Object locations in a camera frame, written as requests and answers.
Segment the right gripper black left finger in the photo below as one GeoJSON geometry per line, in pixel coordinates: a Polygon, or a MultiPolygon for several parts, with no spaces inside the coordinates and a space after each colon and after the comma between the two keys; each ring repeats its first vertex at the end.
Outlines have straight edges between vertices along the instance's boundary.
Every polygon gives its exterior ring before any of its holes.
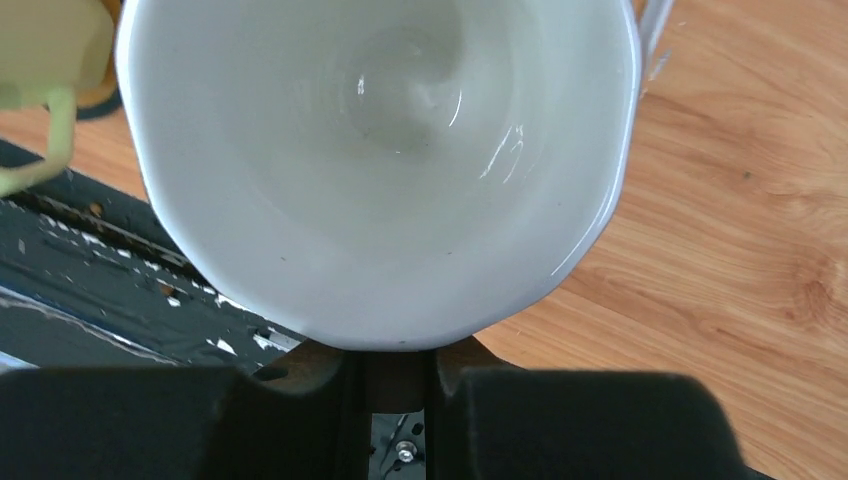
{"type": "Polygon", "coordinates": [[[1,377],[5,479],[363,479],[360,360],[55,367],[1,377]]]}

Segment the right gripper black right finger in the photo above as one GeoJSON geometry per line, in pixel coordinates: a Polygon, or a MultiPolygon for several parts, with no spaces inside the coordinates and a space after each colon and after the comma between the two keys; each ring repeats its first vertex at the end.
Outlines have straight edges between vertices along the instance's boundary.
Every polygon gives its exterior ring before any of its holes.
{"type": "Polygon", "coordinates": [[[433,355],[431,479],[756,479],[714,395],[668,372],[529,370],[433,355]]]}

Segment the pink mug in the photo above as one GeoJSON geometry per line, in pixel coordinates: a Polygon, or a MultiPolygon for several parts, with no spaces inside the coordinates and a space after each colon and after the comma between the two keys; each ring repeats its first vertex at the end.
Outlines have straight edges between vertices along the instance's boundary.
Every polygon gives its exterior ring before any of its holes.
{"type": "Polygon", "coordinates": [[[345,350],[438,348],[609,223],[668,1],[127,1],[147,198],[219,292],[345,350]]]}

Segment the light green mug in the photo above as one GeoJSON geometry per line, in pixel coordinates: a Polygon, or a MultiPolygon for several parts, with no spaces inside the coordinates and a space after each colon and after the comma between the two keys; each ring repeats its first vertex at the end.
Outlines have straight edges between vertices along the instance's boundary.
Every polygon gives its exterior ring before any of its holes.
{"type": "Polygon", "coordinates": [[[7,0],[1,3],[1,108],[45,105],[45,154],[1,169],[1,195],[17,193],[64,170],[74,155],[80,108],[117,92],[113,49],[120,1],[7,0]]]}

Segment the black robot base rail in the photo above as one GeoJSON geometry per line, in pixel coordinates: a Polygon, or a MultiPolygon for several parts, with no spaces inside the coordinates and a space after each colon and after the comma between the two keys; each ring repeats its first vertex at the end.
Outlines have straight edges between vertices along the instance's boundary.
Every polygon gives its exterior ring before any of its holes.
{"type": "Polygon", "coordinates": [[[135,197],[66,171],[1,202],[6,364],[254,371],[299,342],[211,287],[135,197]]]}

